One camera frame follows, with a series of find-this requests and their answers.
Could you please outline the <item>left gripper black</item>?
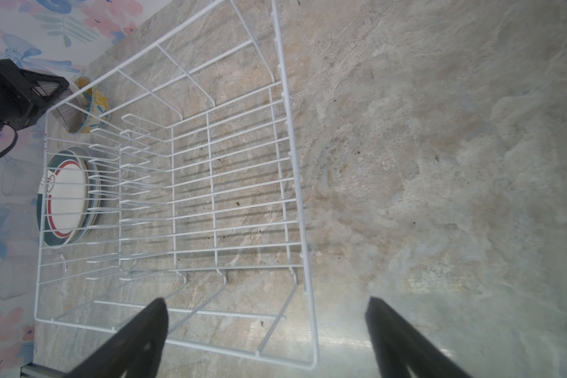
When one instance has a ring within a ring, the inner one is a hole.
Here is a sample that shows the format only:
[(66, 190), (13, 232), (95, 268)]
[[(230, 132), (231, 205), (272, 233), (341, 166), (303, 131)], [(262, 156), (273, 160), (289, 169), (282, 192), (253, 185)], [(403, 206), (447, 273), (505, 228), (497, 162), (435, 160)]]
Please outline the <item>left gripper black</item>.
[(0, 130), (20, 131), (33, 126), (69, 90), (63, 77), (19, 68), (0, 59)]

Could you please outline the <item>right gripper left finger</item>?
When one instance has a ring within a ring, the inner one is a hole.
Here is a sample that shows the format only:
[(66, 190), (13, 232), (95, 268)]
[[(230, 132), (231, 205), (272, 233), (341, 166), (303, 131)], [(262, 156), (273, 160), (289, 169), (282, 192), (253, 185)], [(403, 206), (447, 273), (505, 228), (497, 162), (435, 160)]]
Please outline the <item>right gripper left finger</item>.
[(67, 377), (156, 377), (169, 329), (165, 300), (157, 298)]

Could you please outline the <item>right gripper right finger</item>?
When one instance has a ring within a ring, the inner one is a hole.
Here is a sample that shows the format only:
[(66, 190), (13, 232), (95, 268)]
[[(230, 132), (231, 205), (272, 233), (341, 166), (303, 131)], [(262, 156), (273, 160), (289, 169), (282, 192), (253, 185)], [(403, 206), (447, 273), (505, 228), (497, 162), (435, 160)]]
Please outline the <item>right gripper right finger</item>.
[(468, 377), (383, 299), (369, 300), (365, 322), (382, 377)]

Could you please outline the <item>clear glass tumbler back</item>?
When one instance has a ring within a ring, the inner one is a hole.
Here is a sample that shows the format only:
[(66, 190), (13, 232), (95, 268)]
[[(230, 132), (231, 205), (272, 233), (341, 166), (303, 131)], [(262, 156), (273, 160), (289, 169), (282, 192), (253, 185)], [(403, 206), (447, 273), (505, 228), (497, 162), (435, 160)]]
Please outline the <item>clear glass tumbler back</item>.
[(43, 167), (33, 162), (9, 159), (3, 169), (1, 189), (5, 196), (31, 196), (37, 193)]

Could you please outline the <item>clear glass tumbler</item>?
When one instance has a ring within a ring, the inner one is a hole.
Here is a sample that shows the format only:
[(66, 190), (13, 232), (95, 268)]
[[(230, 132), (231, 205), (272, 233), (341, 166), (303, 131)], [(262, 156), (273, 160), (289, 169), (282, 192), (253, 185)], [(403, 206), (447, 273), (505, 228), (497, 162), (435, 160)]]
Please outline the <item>clear glass tumbler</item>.
[(1, 208), (0, 236), (7, 242), (37, 239), (36, 205), (7, 203)]
[(1, 189), (5, 196), (31, 196), (37, 193), (43, 167), (33, 162), (9, 159), (3, 169)]

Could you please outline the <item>yellow patterned ceramic bowl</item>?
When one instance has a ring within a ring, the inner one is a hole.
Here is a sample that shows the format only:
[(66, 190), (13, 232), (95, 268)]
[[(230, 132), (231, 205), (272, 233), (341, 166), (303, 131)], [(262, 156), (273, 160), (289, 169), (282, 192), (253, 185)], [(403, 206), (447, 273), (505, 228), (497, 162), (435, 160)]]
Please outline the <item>yellow patterned ceramic bowl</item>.
[(95, 87), (86, 90), (82, 96), (85, 100), (85, 113), (81, 113), (80, 129), (77, 133), (90, 133), (91, 130), (107, 126), (112, 117), (111, 113), (105, 115), (111, 110), (107, 97)]

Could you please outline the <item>white plate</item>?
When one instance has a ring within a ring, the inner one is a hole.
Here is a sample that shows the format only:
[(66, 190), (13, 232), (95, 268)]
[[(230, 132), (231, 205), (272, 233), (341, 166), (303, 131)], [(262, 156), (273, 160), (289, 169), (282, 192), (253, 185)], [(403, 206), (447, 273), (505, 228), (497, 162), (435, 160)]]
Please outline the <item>white plate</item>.
[(98, 190), (99, 177), (87, 150), (73, 146), (52, 155), (36, 201), (38, 227), (46, 247), (81, 239), (97, 215)]

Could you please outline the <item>grey striped ceramic bowl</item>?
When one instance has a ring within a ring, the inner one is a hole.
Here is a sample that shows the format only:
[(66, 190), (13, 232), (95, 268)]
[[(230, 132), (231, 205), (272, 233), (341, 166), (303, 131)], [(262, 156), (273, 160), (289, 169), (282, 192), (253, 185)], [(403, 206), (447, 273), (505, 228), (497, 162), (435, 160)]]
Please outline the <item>grey striped ceramic bowl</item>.
[(84, 115), (78, 108), (84, 108), (86, 101), (76, 98), (73, 99), (71, 103), (73, 106), (65, 104), (52, 110), (51, 115), (56, 118), (58, 124), (60, 124), (66, 132), (76, 134), (82, 127), (82, 116)]

